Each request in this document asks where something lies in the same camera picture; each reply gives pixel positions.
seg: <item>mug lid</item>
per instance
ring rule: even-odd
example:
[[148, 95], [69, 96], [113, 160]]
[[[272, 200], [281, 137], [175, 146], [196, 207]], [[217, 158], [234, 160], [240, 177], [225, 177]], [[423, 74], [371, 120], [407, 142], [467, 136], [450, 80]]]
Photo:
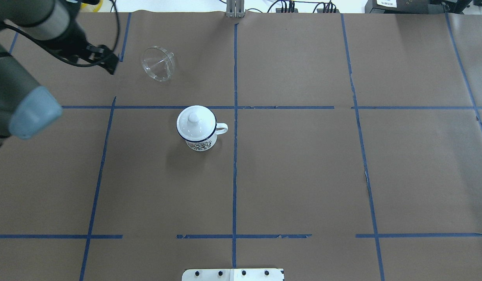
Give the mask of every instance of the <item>mug lid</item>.
[[215, 114], [201, 105], [187, 107], [177, 118], [178, 133], [187, 141], [204, 141], [213, 135], [215, 129]]

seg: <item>lid knob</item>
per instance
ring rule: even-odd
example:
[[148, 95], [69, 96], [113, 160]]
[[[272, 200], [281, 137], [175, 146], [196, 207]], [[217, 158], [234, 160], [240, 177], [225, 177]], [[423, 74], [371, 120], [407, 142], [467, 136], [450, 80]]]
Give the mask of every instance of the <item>lid knob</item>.
[[194, 123], [194, 124], [197, 124], [197, 123], [199, 123], [199, 121], [201, 121], [201, 119], [199, 118], [199, 116], [196, 113], [189, 114], [188, 119], [189, 119], [189, 122]]

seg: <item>blue tape line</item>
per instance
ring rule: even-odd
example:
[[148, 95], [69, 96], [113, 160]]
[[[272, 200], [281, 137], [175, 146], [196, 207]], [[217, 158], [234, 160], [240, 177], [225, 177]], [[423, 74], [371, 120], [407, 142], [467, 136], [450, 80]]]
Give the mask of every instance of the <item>blue tape line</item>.
[[177, 239], [232, 239], [232, 234], [186, 234], [177, 235]]
[[130, 20], [132, 19], [132, 13], [128, 13], [128, 19], [126, 20], [126, 31], [125, 31], [125, 39], [123, 39], [123, 47], [121, 48], [121, 56], [119, 61], [123, 61], [123, 57], [125, 56], [126, 50], [126, 39], [128, 39], [128, 30], [130, 29]]
[[[237, 234], [236, 239], [305, 239], [311, 237], [311, 234]], [[186, 234], [177, 235], [177, 239], [231, 239], [231, 234]]]
[[473, 107], [357, 107], [359, 110], [472, 110]]
[[110, 105], [63, 105], [62, 108], [65, 110], [71, 109], [109, 109]]
[[[184, 109], [189, 105], [116, 105], [115, 109]], [[110, 105], [63, 105], [64, 109], [110, 109]], [[208, 107], [211, 110], [233, 110], [235, 107], [229, 105], [214, 105]], [[301, 107], [281, 107], [281, 106], [238, 106], [238, 110], [333, 110], [333, 106], [301, 106]]]
[[[86, 239], [88, 235], [70, 234], [0, 234], [0, 239]], [[91, 239], [122, 239], [123, 235], [91, 235]]]
[[102, 159], [100, 160], [100, 169], [98, 171], [98, 179], [97, 179], [97, 187], [95, 189], [95, 197], [93, 198], [93, 207], [91, 208], [90, 225], [89, 225], [89, 228], [88, 228], [88, 237], [86, 238], [82, 269], [81, 269], [81, 272], [80, 272], [80, 281], [83, 281], [83, 279], [84, 279], [84, 271], [85, 271], [85, 268], [86, 268], [86, 260], [88, 259], [88, 252], [89, 252], [89, 249], [90, 249], [90, 236], [91, 236], [91, 232], [93, 230], [93, 222], [95, 221], [95, 213], [96, 213], [96, 210], [97, 210], [97, 202], [98, 202], [98, 193], [100, 191], [100, 183], [102, 182], [102, 171], [104, 169], [105, 155], [106, 155], [106, 152], [107, 152], [107, 142], [109, 140], [109, 133], [111, 131], [112, 116], [114, 114], [114, 105], [115, 104], [116, 104], [116, 97], [114, 97], [114, 100], [112, 101], [111, 112], [109, 114], [109, 122], [107, 123], [107, 131], [105, 132], [104, 149], [102, 150]]
[[345, 18], [343, 14], [341, 14], [341, 25], [343, 30], [343, 41], [345, 43], [345, 52], [347, 55], [347, 64], [348, 64], [348, 73], [350, 75], [350, 87], [352, 88], [353, 98], [354, 98], [354, 107], [355, 107], [355, 119], [357, 121], [357, 129], [359, 130], [359, 141], [361, 144], [361, 151], [362, 151], [362, 161], [364, 162], [364, 172], [366, 174], [366, 183], [367, 189], [369, 192], [369, 208], [371, 210], [371, 219], [373, 221], [373, 230], [375, 234], [375, 242], [376, 242], [376, 255], [378, 256], [378, 266], [380, 269], [380, 278], [381, 281], [385, 281], [385, 272], [383, 270], [383, 260], [381, 257], [381, 249], [380, 249], [380, 239], [378, 238], [378, 227], [376, 225], [376, 215], [374, 210], [374, 203], [373, 203], [373, 192], [371, 191], [371, 181], [369, 180], [369, 169], [367, 167], [367, 158], [366, 158], [366, 150], [364, 148], [364, 139], [362, 137], [362, 128], [361, 128], [361, 121], [359, 117], [359, 109], [357, 104], [357, 96], [355, 93], [355, 86], [354, 81], [352, 79], [352, 64], [350, 62], [350, 52], [348, 50], [348, 40], [347, 40], [347, 31], [345, 28]]
[[311, 234], [238, 234], [238, 239], [306, 239], [311, 237]]
[[[379, 238], [437, 238], [437, 237], [482, 237], [482, 233], [381, 233]], [[375, 238], [374, 234], [357, 234], [355, 238]]]
[[90, 239], [123, 239], [123, 235], [90, 235]]
[[232, 268], [236, 268], [237, 235], [237, 25], [234, 25], [234, 176], [232, 191]]
[[478, 113], [477, 104], [475, 103], [475, 98], [473, 97], [473, 92], [471, 91], [471, 87], [468, 82], [466, 71], [464, 71], [464, 67], [462, 66], [461, 57], [459, 55], [458, 47], [456, 46], [456, 42], [454, 40], [453, 29], [451, 27], [451, 21], [449, 21], [448, 13], [446, 13], [446, 22], [447, 22], [447, 28], [449, 30], [449, 36], [451, 37], [451, 42], [453, 44], [454, 52], [456, 54], [456, 58], [458, 59], [458, 64], [460, 65], [461, 73], [464, 78], [464, 84], [468, 89], [468, 94], [470, 95], [471, 104], [473, 105], [473, 110], [475, 110], [475, 115], [477, 116], [478, 124], [480, 125], [480, 132], [482, 132], [482, 118], [480, 118], [480, 113]]
[[281, 106], [242, 106], [241, 110], [333, 110], [334, 107], [301, 106], [301, 107], [281, 107]]
[[12, 51], [14, 50], [14, 46], [16, 45], [18, 35], [19, 35], [18, 32], [16, 32], [16, 35], [14, 35], [14, 40], [12, 40], [12, 44], [10, 45], [10, 50], [9, 50], [10, 54], [12, 54]]

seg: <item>white enamel mug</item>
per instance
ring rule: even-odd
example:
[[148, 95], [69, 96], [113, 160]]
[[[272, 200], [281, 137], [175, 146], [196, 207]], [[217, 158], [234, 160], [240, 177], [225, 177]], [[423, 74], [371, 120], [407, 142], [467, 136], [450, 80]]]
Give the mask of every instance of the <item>white enamel mug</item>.
[[207, 151], [216, 143], [217, 135], [227, 133], [226, 123], [217, 123], [216, 116], [206, 107], [187, 107], [177, 118], [177, 130], [185, 143], [195, 151]]

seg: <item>printed pattern on mug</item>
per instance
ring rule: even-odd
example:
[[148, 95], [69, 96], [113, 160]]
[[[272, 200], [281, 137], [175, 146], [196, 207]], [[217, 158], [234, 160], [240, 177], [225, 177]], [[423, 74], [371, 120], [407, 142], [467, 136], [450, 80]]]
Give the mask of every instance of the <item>printed pattern on mug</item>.
[[197, 151], [205, 151], [211, 147], [211, 141], [209, 140], [208, 142], [200, 142], [198, 144], [195, 144], [194, 142], [187, 142], [189, 147], [191, 149], [197, 150]]

